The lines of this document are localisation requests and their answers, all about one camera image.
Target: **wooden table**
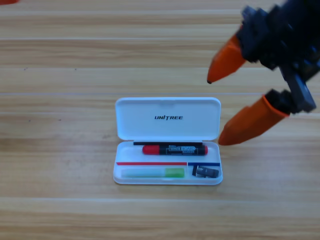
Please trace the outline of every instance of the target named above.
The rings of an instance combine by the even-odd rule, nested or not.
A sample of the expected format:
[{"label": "wooden table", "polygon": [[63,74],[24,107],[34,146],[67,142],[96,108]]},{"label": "wooden table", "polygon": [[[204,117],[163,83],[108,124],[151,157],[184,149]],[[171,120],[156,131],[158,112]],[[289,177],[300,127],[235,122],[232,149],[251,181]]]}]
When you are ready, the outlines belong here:
[{"label": "wooden table", "polygon": [[[246,64],[207,84],[241,9],[268,0],[21,0],[0,7],[0,238],[318,240],[320,109],[220,147],[218,186],[113,181],[115,102],[206,96],[221,127],[271,88]],[[319,77],[309,84],[320,103]]]}]

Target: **case lid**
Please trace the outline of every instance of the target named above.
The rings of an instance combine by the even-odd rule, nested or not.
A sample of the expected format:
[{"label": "case lid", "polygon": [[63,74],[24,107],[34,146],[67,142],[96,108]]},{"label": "case lid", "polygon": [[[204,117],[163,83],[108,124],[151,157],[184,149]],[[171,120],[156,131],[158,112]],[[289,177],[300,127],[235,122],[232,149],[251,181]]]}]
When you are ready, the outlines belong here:
[{"label": "case lid", "polygon": [[212,141],[221,103],[214,97],[125,97],[115,103],[118,136],[126,141]]}]

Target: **unitree logo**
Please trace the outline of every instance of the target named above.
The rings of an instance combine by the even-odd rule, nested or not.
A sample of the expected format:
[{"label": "unitree logo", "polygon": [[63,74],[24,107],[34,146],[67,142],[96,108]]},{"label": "unitree logo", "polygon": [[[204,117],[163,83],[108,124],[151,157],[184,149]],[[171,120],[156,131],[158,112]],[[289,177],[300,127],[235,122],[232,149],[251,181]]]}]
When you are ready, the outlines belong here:
[{"label": "unitree logo", "polygon": [[159,120],[182,120],[184,117],[183,116],[155,116],[154,119],[159,119]]}]

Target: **red marker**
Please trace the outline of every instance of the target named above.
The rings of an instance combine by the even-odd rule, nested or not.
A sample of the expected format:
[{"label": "red marker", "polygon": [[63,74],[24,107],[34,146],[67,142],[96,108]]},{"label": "red marker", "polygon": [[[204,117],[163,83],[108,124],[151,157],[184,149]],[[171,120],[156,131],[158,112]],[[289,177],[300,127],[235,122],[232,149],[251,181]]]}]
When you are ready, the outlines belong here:
[{"label": "red marker", "polygon": [[19,0],[0,0],[0,5],[16,4]]},{"label": "red marker", "polygon": [[202,146],[176,146],[176,145],[145,145],[142,152],[147,155],[182,155],[204,156],[208,154],[208,147]]}]

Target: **red stripe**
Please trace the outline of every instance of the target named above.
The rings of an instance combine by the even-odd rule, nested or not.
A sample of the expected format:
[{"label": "red stripe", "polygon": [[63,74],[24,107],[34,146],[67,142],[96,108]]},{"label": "red stripe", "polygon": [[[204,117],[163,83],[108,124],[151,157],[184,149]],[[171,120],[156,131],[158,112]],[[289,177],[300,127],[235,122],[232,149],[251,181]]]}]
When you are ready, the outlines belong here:
[{"label": "red stripe", "polygon": [[186,162],[124,162],[120,161],[116,163],[120,166],[154,166],[154,165],[166,165],[166,166],[186,166]]}]

